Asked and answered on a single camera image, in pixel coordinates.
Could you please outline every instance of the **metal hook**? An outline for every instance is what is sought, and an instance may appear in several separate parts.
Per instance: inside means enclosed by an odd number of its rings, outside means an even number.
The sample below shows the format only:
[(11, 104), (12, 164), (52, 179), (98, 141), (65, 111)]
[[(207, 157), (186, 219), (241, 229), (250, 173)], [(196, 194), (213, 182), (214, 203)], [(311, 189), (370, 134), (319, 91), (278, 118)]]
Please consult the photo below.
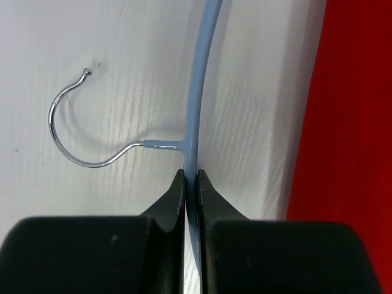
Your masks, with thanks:
[(73, 156), (68, 150), (64, 147), (64, 145), (61, 143), (57, 132), (56, 132), (56, 126), (55, 126), (55, 114), (56, 114), (56, 109), (61, 101), (69, 92), (72, 90), (76, 89), (77, 87), (80, 87), (85, 80), (87, 79), (88, 76), (92, 75), (92, 70), (91, 69), (83, 69), (83, 73), (80, 76), (80, 78), (75, 82), (72, 83), (71, 85), (65, 87), (63, 90), (57, 94), (56, 98), (54, 99), (53, 103), (51, 104), (50, 110), (49, 110), (49, 129), (50, 129), (50, 134), (51, 137), (56, 144), (57, 148), (59, 148), (60, 152), (63, 153), (63, 155), (71, 160), (73, 163), (80, 165), (82, 167), (90, 167), (90, 168), (98, 168), (98, 167), (105, 167), (109, 164), (112, 164), (114, 161), (119, 159), (122, 155), (124, 155), (125, 152), (130, 150), (133, 147), (137, 146), (143, 146), (142, 141), (133, 141), (122, 147), (116, 154), (111, 156), (109, 159), (101, 161), (101, 162), (86, 162), (83, 160), (80, 160)]

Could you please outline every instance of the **curved metal wire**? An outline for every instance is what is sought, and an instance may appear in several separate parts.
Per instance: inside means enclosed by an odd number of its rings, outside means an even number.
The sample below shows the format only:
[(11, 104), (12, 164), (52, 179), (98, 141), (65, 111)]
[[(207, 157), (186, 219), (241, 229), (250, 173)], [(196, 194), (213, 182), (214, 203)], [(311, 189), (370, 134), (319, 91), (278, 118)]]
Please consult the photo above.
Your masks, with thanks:
[(65, 87), (62, 89), (59, 94), (57, 94), (56, 98), (54, 99), (53, 103), (51, 104), (50, 110), (49, 110), (49, 130), (51, 137), (56, 144), (57, 148), (59, 148), (60, 152), (63, 153), (63, 155), (71, 160), (73, 163), (80, 165), (82, 167), (89, 167), (89, 168), (98, 168), (98, 167), (106, 167), (109, 164), (112, 164), (114, 161), (119, 159), (122, 155), (124, 155), (125, 152), (130, 150), (133, 147), (137, 146), (143, 146), (142, 141), (133, 141), (122, 147), (116, 154), (111, 156), (109, 159), (101, 161), (101, 162), (87, 162), (80, 160), (73, 156), (68, 150), (64, 147), (64, 145), (61, 143), (59, 136), (57, 135), (56, 132), (56, 126), (55, 126), (55, 114), (56, 114), (56, 109), (61, 101), (69, 92), (72, 90), (76, 89), (77, 87), (80, 87), (87, 77), (92, 75), (92, 70), (91, 69), (83, 69), (83, 73), (80, 76), (80, 78), (75, 82), (72, 83), (71, 85)]

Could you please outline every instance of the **white wooden surface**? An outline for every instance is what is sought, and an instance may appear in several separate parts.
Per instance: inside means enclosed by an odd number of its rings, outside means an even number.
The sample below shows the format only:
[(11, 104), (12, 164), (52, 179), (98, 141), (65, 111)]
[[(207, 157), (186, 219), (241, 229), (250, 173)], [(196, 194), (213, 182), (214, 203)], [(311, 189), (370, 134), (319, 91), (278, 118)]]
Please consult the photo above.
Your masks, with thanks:
[[(78, 167), (51, 141), (57, 92), (64, 144), (86, 160), (125, 142), (180, 139), (204, 1), (0, 2), (0, 240), (21, 218), (138, 214), (169, 187), (178, 153), (136, 149), (107, 168)], [(200, 165), (246, 216), (283, 218), (324, 0), (225, 0), (208, 64)], [(186, 293), (198, 276), (186, 239)]]

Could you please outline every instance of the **hanger hook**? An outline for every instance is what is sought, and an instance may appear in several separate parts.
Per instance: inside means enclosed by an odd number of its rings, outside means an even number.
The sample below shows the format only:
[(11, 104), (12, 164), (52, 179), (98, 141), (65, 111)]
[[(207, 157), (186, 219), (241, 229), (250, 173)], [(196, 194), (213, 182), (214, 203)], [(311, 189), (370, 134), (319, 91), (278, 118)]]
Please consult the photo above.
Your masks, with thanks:
[(56, 132), (56, 127), (55, 127), (55, 114), (56, 114), (56, 109), (61, 101), (69, 92), (72, 90), (76, 89), (77, 87), (81, 86), (87, 77), (92, 75), (92, 70), (91, 69), (83, 69), (83, 73), (80, 76), (80, 78), (75, 82), (72, 83), (71, 85), (65, 87), (62, 89), (59, 94), (57, 94), (56, 98), (54, 99), (53, 103), (51, 104), (50, 110), (49, 110), (49, 130), (51, 137), (57, 146), (59, 148), (60, 152), (63, 153), (63, 155), (71, 160), (73, 163), (80, 165), (82, 167), (90, 167), (90, 168), (97, 168), (97, 167), (106, 167), (107, 165), (112, 164), (114, 161), (119, 159), (122, 155), (124, 155), (125, 152), (130, 150), (133, 147), (136, 146), (143, 146), (142, 141), (133, 141), (122, 147), (117, 153), (115, 153), (113, 156), (111, 156), (109, 159), (101, 161), (101, 162), (86, 162), (83, 160), (80, 160), (73, 156), (68, 150), (64, 147), (64, 145), (61, 143), (57, 132)]

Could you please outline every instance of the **red fabric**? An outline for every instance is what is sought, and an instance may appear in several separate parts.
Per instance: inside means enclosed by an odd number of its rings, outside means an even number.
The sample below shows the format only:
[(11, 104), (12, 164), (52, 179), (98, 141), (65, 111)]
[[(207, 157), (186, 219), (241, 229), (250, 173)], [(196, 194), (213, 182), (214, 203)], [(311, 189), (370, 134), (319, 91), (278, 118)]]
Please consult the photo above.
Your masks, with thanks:
[(392, 0), (329, 0), (288, 219), (348, 224), (392, 293)]

